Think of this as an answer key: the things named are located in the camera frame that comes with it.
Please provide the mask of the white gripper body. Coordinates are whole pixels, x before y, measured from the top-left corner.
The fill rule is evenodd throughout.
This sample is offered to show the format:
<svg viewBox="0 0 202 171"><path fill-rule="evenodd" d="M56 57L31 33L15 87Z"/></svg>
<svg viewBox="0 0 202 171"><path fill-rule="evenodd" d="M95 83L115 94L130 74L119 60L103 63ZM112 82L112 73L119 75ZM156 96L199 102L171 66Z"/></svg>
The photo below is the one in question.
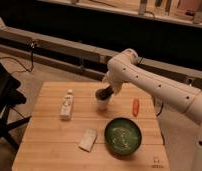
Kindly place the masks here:
<svg viewBox="0 0 202 171"><path fill-rule="evenodd" d="M112 71L108 71L102 81L109 84L115 95L122 90L122 84L124 83L124 80Z"/></svg>

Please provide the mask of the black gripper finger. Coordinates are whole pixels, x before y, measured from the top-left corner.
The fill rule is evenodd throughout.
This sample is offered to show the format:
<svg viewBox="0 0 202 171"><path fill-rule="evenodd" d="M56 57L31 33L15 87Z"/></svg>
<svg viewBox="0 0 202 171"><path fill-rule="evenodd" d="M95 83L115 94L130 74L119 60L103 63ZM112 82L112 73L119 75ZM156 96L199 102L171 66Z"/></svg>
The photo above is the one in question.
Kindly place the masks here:
<svg viewBox="0 0 202 171"><path fill-rule="evenodd" d="M108 86L105 89L98 89L95 93L96 98L99 100L106 100L111 97L113 90L111 86Z"/></svg>

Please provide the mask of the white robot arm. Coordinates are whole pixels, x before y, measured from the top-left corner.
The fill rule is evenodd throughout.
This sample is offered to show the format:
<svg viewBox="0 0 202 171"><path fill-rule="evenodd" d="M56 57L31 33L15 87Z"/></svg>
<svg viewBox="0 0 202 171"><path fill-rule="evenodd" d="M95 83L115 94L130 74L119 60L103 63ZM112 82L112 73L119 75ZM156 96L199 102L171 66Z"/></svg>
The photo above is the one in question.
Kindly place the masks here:
<svg viewBox="0 0 202 171"><path fill-rule="evenodd" d="M129 82L183 113L200 126L191 171L202 171L202 90L141 69L136 66L138 61L138 54L133 49L112 57L104 77L109 86L99 89L96 95L105 100L117 94L124 82Z"/></svg>

